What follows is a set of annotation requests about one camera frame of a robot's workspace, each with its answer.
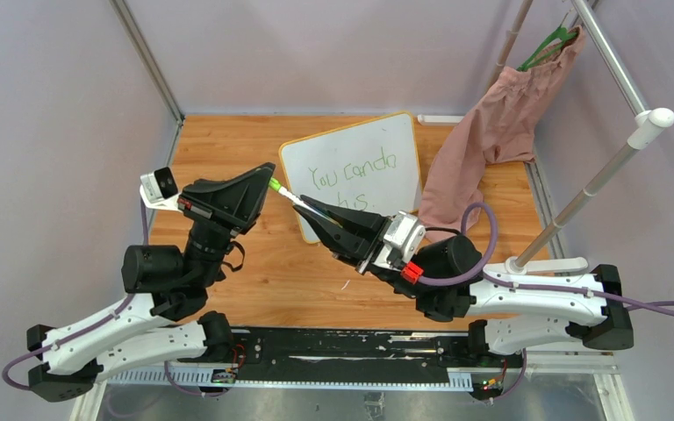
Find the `white green marker pen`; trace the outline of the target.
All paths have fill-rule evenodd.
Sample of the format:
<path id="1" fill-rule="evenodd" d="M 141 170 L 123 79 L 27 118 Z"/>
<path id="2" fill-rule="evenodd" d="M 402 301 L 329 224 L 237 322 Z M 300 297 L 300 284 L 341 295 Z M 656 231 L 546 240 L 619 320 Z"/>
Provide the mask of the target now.
<path id="1" fill-rule="evenodd" d="M 285 197 L 289 201 L 291 201 L 294 205 L 310 210 L 310 211 L 315 211 L 313 207 L 311 207 L 308 203 L 304 202 L 300 197 L 296 196 L 292 192 L 290 192 L 288 189 L 286 189 L 284 186 L 281 186 L 278 190 L 277 193 L 280 194 L 281 196 Z"/>

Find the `green marker cap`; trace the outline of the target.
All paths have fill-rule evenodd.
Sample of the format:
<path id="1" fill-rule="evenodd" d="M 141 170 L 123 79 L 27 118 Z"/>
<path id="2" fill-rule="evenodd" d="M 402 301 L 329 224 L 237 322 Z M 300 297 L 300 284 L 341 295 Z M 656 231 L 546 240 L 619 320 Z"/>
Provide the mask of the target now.
<path id="1" fill-rule="evenodd" d="M 269 180 L 269 187 L 273 189 L 275 192 L 279 192 L 280 189 L 282 188 L 282 185 L 277 179 L 271 178 Z"/>

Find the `yellow-framed whiteboard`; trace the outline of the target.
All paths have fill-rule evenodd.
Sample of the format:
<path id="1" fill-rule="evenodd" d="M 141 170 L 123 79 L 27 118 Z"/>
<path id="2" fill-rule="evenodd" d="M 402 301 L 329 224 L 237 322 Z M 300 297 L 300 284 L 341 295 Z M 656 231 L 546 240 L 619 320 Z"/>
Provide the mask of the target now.
<path id="1" fill-rule="evenodd" d="M 280 146 L 283 184 L 296 196 L 392 216 L 421 199 L 415 118 L 398 112 Z"/>

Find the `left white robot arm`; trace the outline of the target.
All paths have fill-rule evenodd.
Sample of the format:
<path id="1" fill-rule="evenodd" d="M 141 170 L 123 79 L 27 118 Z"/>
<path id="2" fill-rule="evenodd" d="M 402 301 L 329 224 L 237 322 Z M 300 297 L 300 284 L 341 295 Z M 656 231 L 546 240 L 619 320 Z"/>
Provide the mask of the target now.
<path id="1" fill-rule="evenodd" d="M 229 180 L 199 179 L 185 187 L 176 185 L 169 168 L 143 175 L 140 197 L 147 207 L 191 221 L 186 245 L 129 246 L 123 299 L 71 325 L 30 328 L 27 345 L 39 365 L 30 369 L 27 388 L 48 402 L 64 402 L 158 362 L 239 364 L 243 347 L 226 316 L 204 306 L 208 288 L 236 271 L 226 257 L 255 225 L 275 169 L 265 162 Z"/>

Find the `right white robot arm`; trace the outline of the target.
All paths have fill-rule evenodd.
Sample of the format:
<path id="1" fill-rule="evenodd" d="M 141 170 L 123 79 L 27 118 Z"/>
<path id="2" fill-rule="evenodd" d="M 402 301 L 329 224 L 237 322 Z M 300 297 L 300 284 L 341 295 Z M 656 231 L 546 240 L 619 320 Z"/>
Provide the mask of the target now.
<path id="1" fill-rule="evenodd" d="M 474 247 L 463 228 L 427 244 L 430 228 L 403 211 L 386 217 L 308 196 L 297 198 L 294 208 L 336 260 L 412 299 L 426 318 L 468 318 L 466 354 L 478 366 L 556 342 L 597 351 L 634 345 L 614 266 L 584 275 L 515 275 L 490 268 L 488 254 Z"/>

